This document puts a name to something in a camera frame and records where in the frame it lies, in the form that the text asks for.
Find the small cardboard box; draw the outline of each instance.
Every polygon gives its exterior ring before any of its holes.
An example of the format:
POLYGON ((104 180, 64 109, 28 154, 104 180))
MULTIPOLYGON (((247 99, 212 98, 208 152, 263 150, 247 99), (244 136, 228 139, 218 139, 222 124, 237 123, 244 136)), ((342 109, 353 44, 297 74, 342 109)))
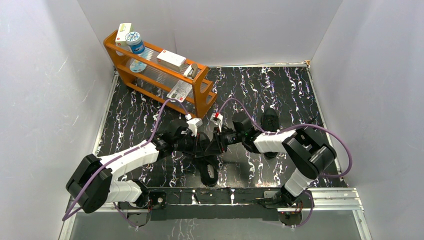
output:
POLYGON ((185 57, 175 54, 168 50, 161 51, 156 58, 157 58, 157 62, 160 65, 165 66, 178 73, 180 73, 181 70, 183 70, 184 65, 186 64, 185 57))
POLYGON ((133 31, 133 25, 131 23, 121 23, 116 34, 115 43, 118 47, 128 46, 125 36, 133 31))

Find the white wall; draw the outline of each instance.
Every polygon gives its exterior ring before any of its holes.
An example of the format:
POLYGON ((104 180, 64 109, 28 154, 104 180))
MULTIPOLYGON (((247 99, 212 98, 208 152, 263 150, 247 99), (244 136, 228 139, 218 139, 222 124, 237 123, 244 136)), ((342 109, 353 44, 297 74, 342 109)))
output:
POLYGON ((347 182, 377 240, 424 236, 423 13, 423 1, 345 0, 311 62, 326 123, 352 150, 347 182))
POLYGON ((170 0, 78 0, 98 40, 121 23, 133 23, 144 41, 176 52, 170 0))
POLYGON ((148 42, 222 66, 310 60, 342 0, 78 2, 100 41, 131 22, 148 42))
POLYGON ((0 1, 0 32, 0 239, 57 239, 112 65, 76 0, 0 1))

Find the white robot arm segment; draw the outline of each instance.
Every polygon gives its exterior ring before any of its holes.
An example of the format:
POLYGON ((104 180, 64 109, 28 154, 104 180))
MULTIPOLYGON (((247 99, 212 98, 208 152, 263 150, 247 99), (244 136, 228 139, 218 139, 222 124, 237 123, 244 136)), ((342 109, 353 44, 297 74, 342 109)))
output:
POLYGON ((264 132, 253 141, 253 144, 261 153, 285 153, 286 149, 282 145, 282 142, 291 137, 295 132, 296 130, 286 131, 280 134, 278 132, 264 132))
POLYGON ((156 150, 156 146, 153 143, 150 142, 146 146, 139 148, 145 142, 144 140, 140 144, 124 151, 101 157, 100 163, 105 164, 118 155, 122 156, 107 166, 107 168, 112 170, 112 182, 138 167, 156 162, 159 151, 156 150))

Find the metal edge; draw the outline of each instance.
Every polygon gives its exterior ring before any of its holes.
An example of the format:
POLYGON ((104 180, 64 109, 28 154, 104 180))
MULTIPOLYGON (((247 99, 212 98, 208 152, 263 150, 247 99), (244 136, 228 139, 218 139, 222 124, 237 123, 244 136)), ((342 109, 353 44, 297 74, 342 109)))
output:
POLYGON ((69 240, 71 238, 72 228, 74 227, 76 214, 63 222, 58 240, 69 240))
MULTIPOLYGON (((315 91, 314 81, 312 79, 311 71, 309 71, 309 69, 307 69, 307 75, 309 77, 310 85, 312 86, 312 91, 313 91, 313 95, 315 96, 315 101, 316 101, 316 105, 318 106, 318 111, 319 111, 319 113, 321 115, 321 119, 322 119, 322 122, 323 122, 322 125, 324 126, 324 128, 327 128, 326 120, 324 119, 323 111, 321 109, 320 103, 318 102, 317 92, 315 91)), ((334 147, 330 135, 328 133, 326 135, 327 135, 328 142, 330 143, 330 145, 332 147, 334 147)), ((339 159, 336 157, 335 160, 334 160, 334 162, 335 162, 335 167, 337 169, 338 174, 341 174, 342 173, 342 170, 340 168, 339 159)))
POLYGON ((353 216, 355 217, 356 226, 362 240, 372 240, 370 230, 368 229, 367 221, 365 220, 363 210, 353 210, 353 216))
MULTIPOLYGON (((93 154, 96 154, 97 148, 98 148, 99 143, 100 143, 100 139, 102 138, 103 129, 105 127, 106 118, 108 117, 109 107, 110 107, 111 102, 112 102, 112 97, 114 96, 115 87, 117 86, 118 78, 119 78, 119 74, 115 70, 113 72, 113 79, 112 79, 112 83, 111 83, 112 85, 111 85, 111 88, 110 88, 110 92, 109 92, 109 95, 107 96, 106 108, 104 110, 105 113, 103 114, 103 117, 100 120, 100 125, 98 127, 97 136, 96 136, 94 146, 93 146, 93 149, 92 149, 93 154)), ((72 233, 72 229, 74 227, 76 216, 77 216, 77 214, 74 214, 73 216, 71 216, 70 218, 68 218, 66 221, 63 222, 62 229, 60 230, 60 234, 59 234, 59 238, 58 238, 59 240, 69 240, 71 238, 71 233, 72 233)))
MULTIPOLYGON (((354 187, 309 188, 315 202, 314 211, 363 211, 358 191, 354 187)), ((294 207, 280 207, 278 212, 294 212, 294 207)))
POLYGON ((306 61, 303 62, 271 62, 271 63, 260 63, 260 64, 248 64, 248 65, 221 65, 221 66, 209 66, 210 68, 252 68, 252 67, 307 67, 306 61))
POLYGON ((113 73, 112 86, 110 88, 109 95, 107 96, 106 108, 104 110, 103 117, 101 117, 100 126, 98 127, 97 136, 95 138, 95 142, 94 142, 94 146, 92 150, 92 153, 95 155, 97 152, 97 148, 99 147, 100 140, 102 139, 103 129, 105 128, 105 122, 106 122, 106 119, 108 118, 109 107, 111 106, 111 103, 112 103, 112 98, 114 96, 118 78, 119 78, 118 71, 115 70, 113 73))

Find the black tabletop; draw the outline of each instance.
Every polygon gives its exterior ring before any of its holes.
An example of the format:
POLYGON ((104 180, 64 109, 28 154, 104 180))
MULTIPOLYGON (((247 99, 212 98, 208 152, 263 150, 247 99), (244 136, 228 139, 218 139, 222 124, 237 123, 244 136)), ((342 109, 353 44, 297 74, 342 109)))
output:
MULTIPOLYGON (((322 124, 321 113, 306 67, 213 67, 207 77, 214 82, 218 93, 215 104, 203 118, 200 131, 209 137, 215 126, 209 121, 212 113, 228 98, 243 102, 248 112, 259 122, 264 109, 274 108, 279 114, 281 129, 316 119, 322 124)), ((158 95, 166 92, 156 90, 158 95)), ((139 144, 150 136, 161 103, 125 86, 119 79, 105 121, 98 156, 110 155, 139 144)), ((222 111, 224 124, 232 127, 231 117, 242 111, 238 103, 230 102, 222 111)), ((183 118, 179 112, 166 107, 159 129, 175 118, 183 118)), ((266 160, 263 155, 250 153, 241 144, 231 145, 219 160, 217 187, 260 188, 278 187, 284 184, 296 169, 290 158, 280 153, 266 160)), ((335 163, 326 173, 337 174, 335 163)), ((153 164, 139 167, 124 179, 140 179, 148 187, 204 187, 196 167, 181 153, 153 164)), ((338 178, 319 178, 313 187, 346 187, 338 178)))

